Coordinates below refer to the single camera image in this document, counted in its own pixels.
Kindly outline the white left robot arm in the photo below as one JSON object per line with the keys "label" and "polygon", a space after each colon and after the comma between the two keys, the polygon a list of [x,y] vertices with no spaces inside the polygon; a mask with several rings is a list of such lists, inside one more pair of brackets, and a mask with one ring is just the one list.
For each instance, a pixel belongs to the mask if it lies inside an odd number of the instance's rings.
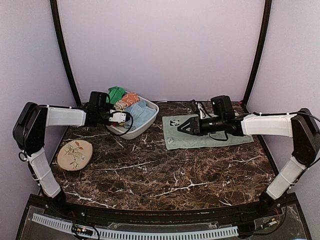
{"label": "white left robot arm", "polygon": [[93,91],[82,106],[66,107],[27,102],[14,125],[12,134],[20,149],[19,158],[27,162],[31,176],[43,194],[53,200],[51,210],[60,218],[67,218],[70,206],[56,181],[45,153],[46,129],[52,126],[95,127],[110,123],[109,95]]}

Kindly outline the yellow green patterned towel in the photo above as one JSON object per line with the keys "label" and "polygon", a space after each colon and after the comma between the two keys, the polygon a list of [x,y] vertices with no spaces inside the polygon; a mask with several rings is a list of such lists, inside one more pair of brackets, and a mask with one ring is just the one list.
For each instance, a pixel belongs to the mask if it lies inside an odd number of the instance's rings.
{"label": "yellow green patterned towel", "polygon": [[124,123],[117,123],[117,122],[113,122],[112,126],[116,127],[116,126],[124,126]]}

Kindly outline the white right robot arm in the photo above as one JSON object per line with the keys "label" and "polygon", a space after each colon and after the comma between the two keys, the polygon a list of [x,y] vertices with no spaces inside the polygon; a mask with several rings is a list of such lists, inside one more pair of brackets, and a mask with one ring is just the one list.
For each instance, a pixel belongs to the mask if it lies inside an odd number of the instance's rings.
{"label": "white right robot arm", "polygon": [[260,217],[266,217],[274,210],[274,201],[295,185],[304,172],[320,160],[318,157],[320,128],[317,124],[320,120],[307,108],[286,113],[253,112],[236,115],[229,96],[216,96],[210,101],[213,114],[209,114],[201,103],[192,100],[191,108],[196,116],[180,124],[177,130],[192,136],[223,132],[224,141],[227,141],[230,135],[281,136],[291,138],[293,141],[290,159],[260,195],[260,202],[255,205],[255,213]]}

